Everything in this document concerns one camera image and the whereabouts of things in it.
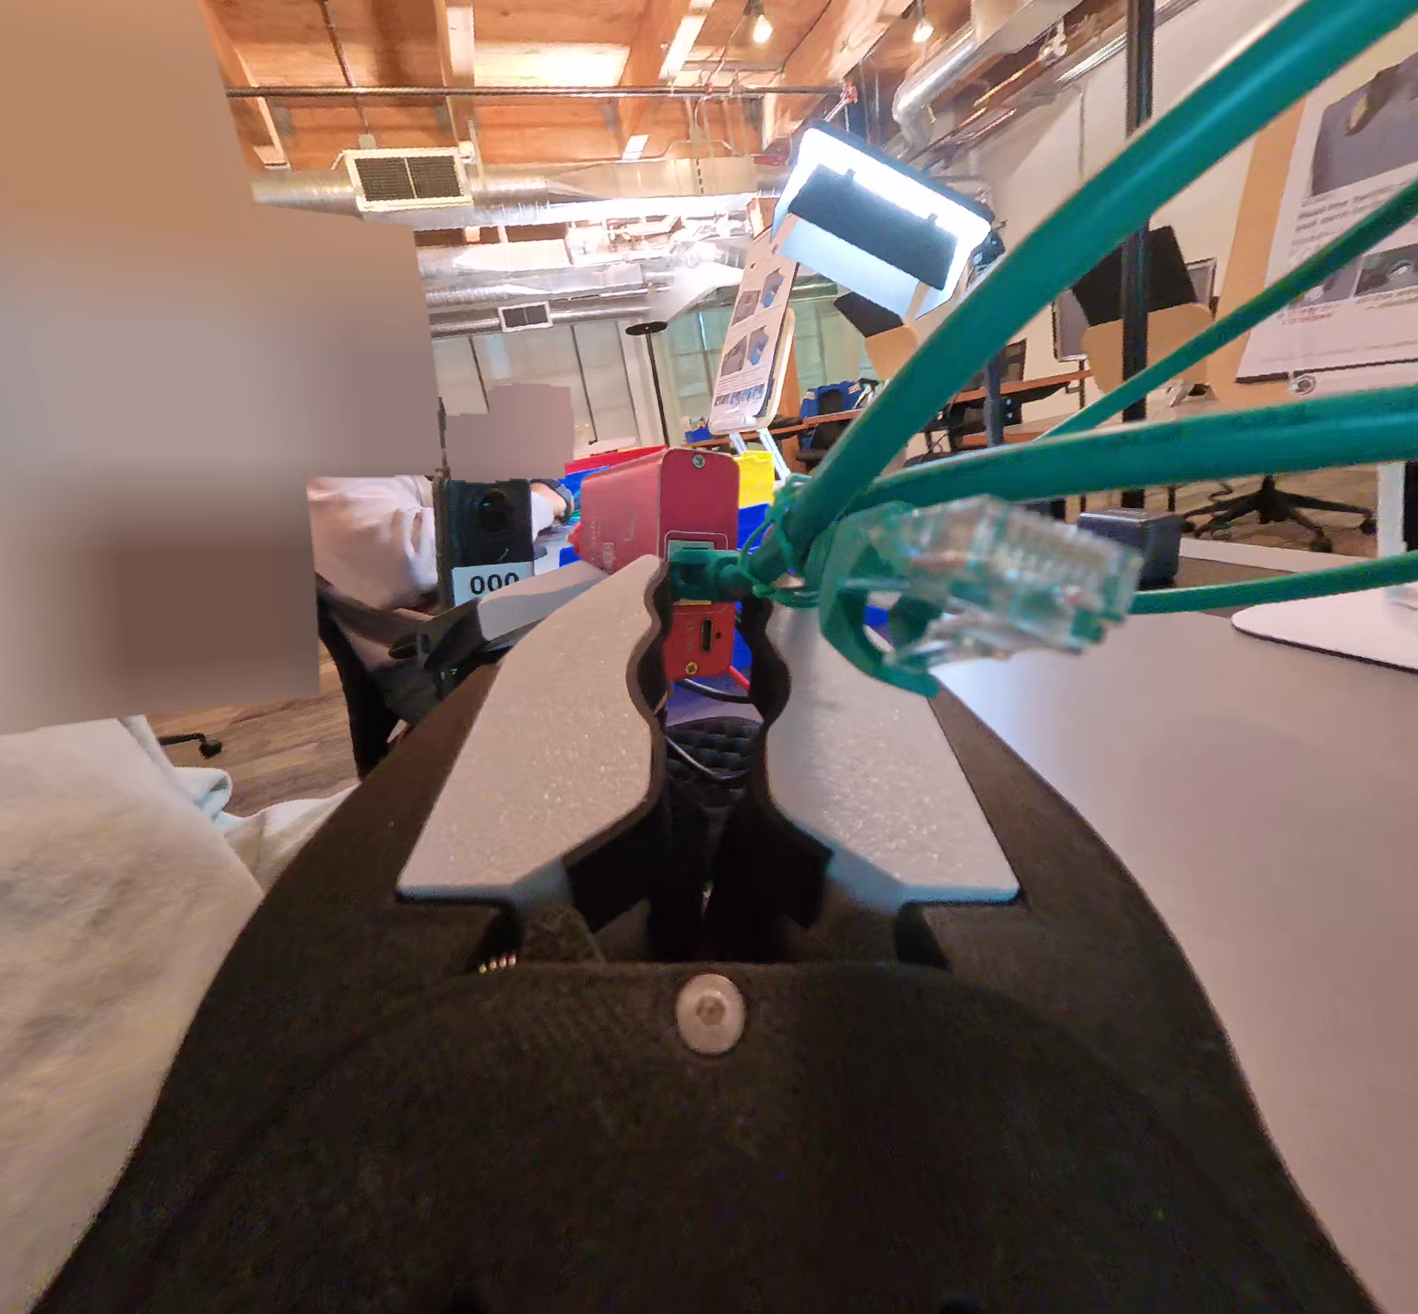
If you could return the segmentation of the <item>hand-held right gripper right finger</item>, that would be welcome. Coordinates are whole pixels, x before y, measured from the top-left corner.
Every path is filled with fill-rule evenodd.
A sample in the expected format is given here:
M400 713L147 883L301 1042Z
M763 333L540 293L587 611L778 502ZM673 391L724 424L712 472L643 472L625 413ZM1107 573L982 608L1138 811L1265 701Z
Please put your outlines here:
M775 808L827 849L827 879L867 908L1009 905L1018 876L932 704L863 674L807 611L768 645L787 701L768 725Z

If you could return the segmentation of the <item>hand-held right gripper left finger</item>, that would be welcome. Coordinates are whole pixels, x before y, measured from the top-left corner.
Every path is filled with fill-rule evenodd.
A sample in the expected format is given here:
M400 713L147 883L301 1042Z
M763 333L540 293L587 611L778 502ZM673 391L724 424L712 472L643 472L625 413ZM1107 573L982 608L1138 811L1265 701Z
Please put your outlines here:
M570 903L573 867L626 837L665 781L637 669L659 660L665 561L561 603L504 659L400 873L411 902Z

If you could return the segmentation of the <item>red metal port box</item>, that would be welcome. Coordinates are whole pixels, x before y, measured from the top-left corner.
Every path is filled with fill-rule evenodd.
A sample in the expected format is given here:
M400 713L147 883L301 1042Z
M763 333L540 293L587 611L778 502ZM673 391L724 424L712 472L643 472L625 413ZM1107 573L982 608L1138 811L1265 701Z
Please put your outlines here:
M614 575L643 556L670 561L677 543L729 550L738 546L738 532L736 459L671 448L588 475L570 544L579 561ZM735 665L735 639L733 602L674 600L667 677L704 682L727 676Z

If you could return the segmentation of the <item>person's left forearm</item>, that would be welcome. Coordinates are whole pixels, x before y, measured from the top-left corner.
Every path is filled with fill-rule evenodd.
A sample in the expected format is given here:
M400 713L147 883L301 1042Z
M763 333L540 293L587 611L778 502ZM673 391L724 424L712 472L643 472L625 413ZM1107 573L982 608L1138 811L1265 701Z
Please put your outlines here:
M424 475L307 483L316 572L365 606L415 608L438 591L433 483Z

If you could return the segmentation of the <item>black floor lamp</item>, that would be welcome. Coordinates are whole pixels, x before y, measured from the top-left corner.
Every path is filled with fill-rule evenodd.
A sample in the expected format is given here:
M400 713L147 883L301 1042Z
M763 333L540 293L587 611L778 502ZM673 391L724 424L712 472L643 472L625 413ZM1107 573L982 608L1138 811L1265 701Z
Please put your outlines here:
M662 430L662 440L665 448L673 448L676 445L668 413L665 407L665 392L661 377L661 368L658 362L658 336L667 329L667 321L658 318L643 320L640 323L632 323L625 329L626 336L634 341L641 350L641 356L646 359L647 365L647 380L652 386L658 419Z

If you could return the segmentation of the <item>instruction poster board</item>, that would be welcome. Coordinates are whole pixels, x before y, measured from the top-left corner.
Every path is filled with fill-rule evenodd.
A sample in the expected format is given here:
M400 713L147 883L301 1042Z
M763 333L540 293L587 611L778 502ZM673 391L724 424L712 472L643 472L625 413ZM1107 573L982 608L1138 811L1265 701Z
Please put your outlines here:
M790 302L799 266L759 235L744 269L715 373L707 428L729 437L768 427L783 400L792 341Z
M1410 17L1304 104L1270 228L1264 285L1294 272L1416 181L1417 20ZM1325 273L1245 339L1238 383L1297 395L1416 383L1416 220Z

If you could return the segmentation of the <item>small dark grey box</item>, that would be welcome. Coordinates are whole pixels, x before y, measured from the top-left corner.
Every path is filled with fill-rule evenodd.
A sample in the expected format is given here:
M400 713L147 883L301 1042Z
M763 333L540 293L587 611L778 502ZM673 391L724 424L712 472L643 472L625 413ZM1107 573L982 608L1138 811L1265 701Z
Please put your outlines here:
M1099 508L1083 511L1077 525L1138 553L1143 559L1141 590L1176 585L1185 534L1182 514L1150 508Z

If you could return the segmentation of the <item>white ceiling air vent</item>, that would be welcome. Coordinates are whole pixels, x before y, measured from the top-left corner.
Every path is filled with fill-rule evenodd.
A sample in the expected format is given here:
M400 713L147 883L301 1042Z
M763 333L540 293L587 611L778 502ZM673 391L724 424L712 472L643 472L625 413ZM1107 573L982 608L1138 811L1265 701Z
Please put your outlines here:
M469 172L457 148L343 151L334 171L344 171L362 217L472 204Z

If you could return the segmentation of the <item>long wooden desk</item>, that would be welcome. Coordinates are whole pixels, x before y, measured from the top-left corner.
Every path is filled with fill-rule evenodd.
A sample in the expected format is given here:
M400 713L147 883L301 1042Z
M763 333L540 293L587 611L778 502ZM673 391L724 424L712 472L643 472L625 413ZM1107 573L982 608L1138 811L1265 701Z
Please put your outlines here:
M1051 377L1033 379L1033 380L1019 380L1019 382L1003 382L1000 389L1000 400L1004 404L1028 404L1053 397L1056 392L1074 388L1081 385L1089 377L1086 370L1057 374ZM986 404L989 400L989 391L986 386L967 388L956 394L947 406L944 406L932 419L926 424L923 430L918 431L918 436L932 437L944 436L949 433L949 422L958 419L970 418L974 413L977 406ZM854 421L860 419L872 404L867 403L861 407L851 409L842 413L819 415L807 419L799 419L792 424L777 425L768 430L775 439L796 439L805 437L817 433L819 430L837 425L851 425Z

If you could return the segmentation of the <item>white led light panel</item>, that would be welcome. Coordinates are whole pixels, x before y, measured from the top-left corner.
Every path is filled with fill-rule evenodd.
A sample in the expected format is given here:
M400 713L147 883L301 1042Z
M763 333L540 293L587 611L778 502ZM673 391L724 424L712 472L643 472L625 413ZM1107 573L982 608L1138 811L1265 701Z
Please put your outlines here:
M911 320L949 303L994 232L994 213L980 201L813 121L775 205L772 245Z

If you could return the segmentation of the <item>person's white sweatshirt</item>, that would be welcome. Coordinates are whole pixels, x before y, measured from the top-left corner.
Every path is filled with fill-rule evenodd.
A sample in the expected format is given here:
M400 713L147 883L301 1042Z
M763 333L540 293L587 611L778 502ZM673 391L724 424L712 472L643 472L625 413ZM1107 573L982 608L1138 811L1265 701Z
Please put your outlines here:
M142 716L2 739L2 1308L111 1197L227 953L353 792L240 817Z

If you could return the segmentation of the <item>white stand base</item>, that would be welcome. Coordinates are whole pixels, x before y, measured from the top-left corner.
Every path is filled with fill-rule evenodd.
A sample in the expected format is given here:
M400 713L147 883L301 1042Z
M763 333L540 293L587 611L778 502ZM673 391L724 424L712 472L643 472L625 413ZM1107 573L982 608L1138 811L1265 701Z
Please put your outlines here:
M1380 555L1417 547L1417 465L1380 468ZM1264 603L1232 618L1273 644L1417 672L1417 582L1301 602Z

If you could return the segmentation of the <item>black office chair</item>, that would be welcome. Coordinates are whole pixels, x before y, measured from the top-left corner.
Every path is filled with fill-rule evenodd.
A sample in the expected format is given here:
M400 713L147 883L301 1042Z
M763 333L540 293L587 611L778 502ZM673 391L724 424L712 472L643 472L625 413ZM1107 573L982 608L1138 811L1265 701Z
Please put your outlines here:
M1169 504L1196 540L1351 558L1378 549L1374 468L1194 484L1170 490Z

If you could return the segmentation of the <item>wooden back chair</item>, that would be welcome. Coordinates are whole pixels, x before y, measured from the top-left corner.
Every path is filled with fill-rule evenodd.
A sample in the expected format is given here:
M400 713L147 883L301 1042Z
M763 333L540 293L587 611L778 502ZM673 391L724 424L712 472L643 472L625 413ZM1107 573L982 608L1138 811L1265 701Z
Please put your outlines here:
M1150 312L1146 367L1161 365L1164 359L1209 329L1214 321L1215 312L1205 303ZM1077 427L1080 418L1093 415L1102 398L1123 385L1123 323L1116 320L1092 326L1083 333L1081 347L1093 382L1093 398L1084 412L1074 416L1069 427ZM1220 409L1220 400L1211 385L1209 359L1197 362L1175 380L1155 383L1147 392L1150 395L1161 392L1163 419Z

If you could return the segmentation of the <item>silver ventilation duct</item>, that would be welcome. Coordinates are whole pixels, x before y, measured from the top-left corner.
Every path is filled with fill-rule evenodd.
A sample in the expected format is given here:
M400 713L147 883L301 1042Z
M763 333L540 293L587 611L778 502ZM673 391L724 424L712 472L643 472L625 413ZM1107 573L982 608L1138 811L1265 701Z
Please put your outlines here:
M420 210L359 216L344 171L263 171L251 174L254 199L284 210L319 211L373 223L415 229L454 229L481 225L552 225L652 214L662 202L688 201L710 210L742 210L751 199L775 198L787 183L787 168L754 156L616 162L552 169L474 171L465 159L472 204L450 210Z
M992 61L1019 53L1036 43L1083 0L971 0L964 29L946 47L918 65L902 83L893 103L899 127L896 142L902 151L924 151L950 129L937 118L943 100L958 97L961 86L979 76Z

